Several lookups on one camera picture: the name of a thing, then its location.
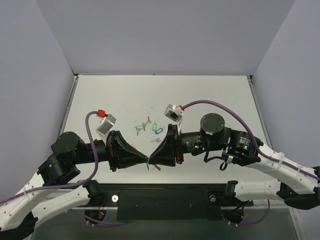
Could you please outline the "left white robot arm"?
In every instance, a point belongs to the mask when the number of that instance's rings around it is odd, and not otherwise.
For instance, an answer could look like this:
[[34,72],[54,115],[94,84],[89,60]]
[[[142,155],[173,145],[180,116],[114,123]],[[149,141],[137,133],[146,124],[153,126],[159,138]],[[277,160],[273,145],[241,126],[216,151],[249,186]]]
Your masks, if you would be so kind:
[[107,161],[114,172],[148,161],[119,131],[110,136],[109,143],[93,139],[85,143],[74,132],[60,135],[31,180],[15,196],[1,201],[0,238],[23,240],[56,215],[84,205],[101,206],[106,196],[93,179],[99,162]]

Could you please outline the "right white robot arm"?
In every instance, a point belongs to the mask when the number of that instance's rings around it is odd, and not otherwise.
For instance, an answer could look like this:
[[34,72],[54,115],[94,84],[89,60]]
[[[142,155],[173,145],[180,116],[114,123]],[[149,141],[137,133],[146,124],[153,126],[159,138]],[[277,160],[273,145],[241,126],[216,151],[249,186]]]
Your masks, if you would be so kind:
[[287,206],[310,210],[320,205],[320,168],[305,167],[275,152],[245,131],[225,126],[224,118],[208,113],[200,120],[196,132],[181,133],[170,124],[167,134],[148,159],[150,165],[174,167],[184,161],[185,154],[204,154],[204,162],[212,160],[209,153],[221,151],[222,167],[239,165],[258,170],[272,177],[269,181],[242,182],[230,180],[223,192],[230,205],[238,201],[276,200]]

